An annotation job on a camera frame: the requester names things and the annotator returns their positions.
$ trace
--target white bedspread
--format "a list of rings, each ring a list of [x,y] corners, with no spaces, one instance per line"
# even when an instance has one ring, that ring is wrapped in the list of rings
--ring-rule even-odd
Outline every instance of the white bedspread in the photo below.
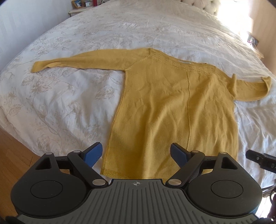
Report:
[[[245,152],[252,149],[275,155],[275,76],[215,17],[176,1],[154,7],[144,1],[112,0],[43,34],[1,73],[0,125],[38,155],[48,151],[66,155],[96,141],[105,148],[123,88],[123,72],[54,68],[32,74],[31,67],[38,60],[90,50],[140,47],[209,63],[240,79],[273,77],[265,99],[235,102],[238,161],[262,187],[273,184],[275,175],[246,160]],[[98,172],[101,164],[100,160],[94,166]]]

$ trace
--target crosshair logo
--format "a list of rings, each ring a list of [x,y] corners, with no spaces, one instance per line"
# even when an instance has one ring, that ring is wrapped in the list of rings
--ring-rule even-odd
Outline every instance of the crosshair logo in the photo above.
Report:
[[[134,182],[133,185],[135,185],[136,187],[139,186],[141,183],[140,182]]]

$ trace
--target gray ribbed plate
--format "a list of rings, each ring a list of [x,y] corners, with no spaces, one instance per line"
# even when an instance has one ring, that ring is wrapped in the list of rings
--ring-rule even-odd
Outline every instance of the gray ribbed plate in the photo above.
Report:
[[[114,180],[91,191],[75,211],[57,218],[17,217],[26,224],[249,224],[257,218],[217,218],[194,207],[182,190],[167,188],[161,180]]]

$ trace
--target sweater neckline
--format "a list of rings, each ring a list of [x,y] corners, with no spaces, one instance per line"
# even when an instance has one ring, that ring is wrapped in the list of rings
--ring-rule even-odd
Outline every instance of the sweater neckline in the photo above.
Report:
[[[191,61],[185,61],[178,58],[174,58],[172,56],[169,56],[162,51],[150,48],[150,57],[156,59],[157,61],[164,62],[165,64],[172,65],[175,68],[180,68],[186,70],[187,67],[202,67],[202,66],[209,66],[207,63],[197,63],[197,62],[191,62]]]

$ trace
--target tufted headboard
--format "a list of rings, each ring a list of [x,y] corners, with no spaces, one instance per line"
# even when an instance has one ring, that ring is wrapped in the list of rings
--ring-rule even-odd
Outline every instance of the tufted headboard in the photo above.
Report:
[[[180,0],[188,5],[198,7],[212,15],[217,15],[220,0]]]

